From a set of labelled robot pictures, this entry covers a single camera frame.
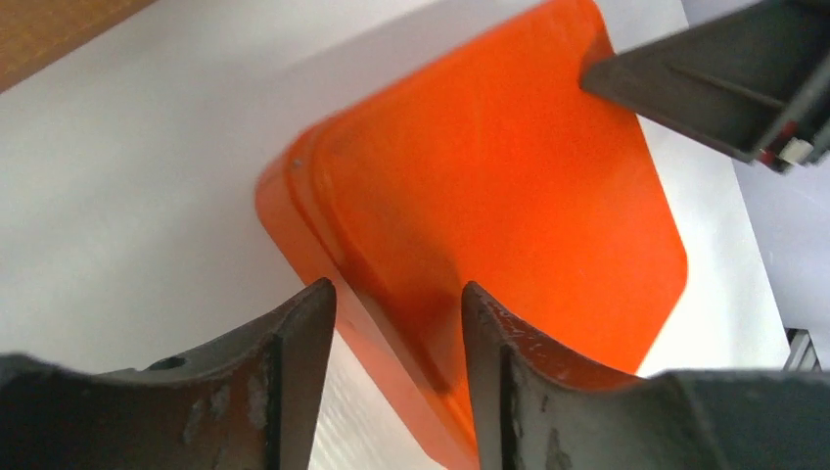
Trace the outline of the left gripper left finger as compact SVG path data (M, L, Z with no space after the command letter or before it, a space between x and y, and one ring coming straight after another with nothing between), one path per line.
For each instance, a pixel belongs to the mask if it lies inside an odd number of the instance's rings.
M305 469L333 343L322 278L274 310L144 370L1 358L5 469Z

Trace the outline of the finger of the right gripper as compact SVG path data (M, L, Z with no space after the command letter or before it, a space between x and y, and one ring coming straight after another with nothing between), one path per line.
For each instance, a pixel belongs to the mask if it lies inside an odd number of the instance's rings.
M581 88L778 173L829 155L829 4L760 1L590 65Z

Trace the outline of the orange compartment box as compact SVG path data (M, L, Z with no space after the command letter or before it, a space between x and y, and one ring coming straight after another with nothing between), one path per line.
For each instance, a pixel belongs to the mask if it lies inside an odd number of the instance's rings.
M304 283L320 277L334 283L338 333L420 450L447 469L478 468L473 432L445 413L391 327L372 316L326 251L314 225L320 213L308 187L310 168L300 148L284 151L267 167L254 193L263 227Z

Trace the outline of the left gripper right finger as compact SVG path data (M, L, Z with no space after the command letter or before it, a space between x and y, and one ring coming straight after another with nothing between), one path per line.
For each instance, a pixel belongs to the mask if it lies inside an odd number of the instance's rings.
M670 370L591 360L481 285L461 296L483 469L825 469L825 371Z

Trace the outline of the orange box lid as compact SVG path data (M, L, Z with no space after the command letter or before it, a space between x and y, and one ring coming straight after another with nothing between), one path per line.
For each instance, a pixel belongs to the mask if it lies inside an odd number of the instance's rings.
M610 43L592 1L545 1L363 102L284 156L347 284L459 397L475 281L570 348L633 373L687 260L637 118L583 92Z

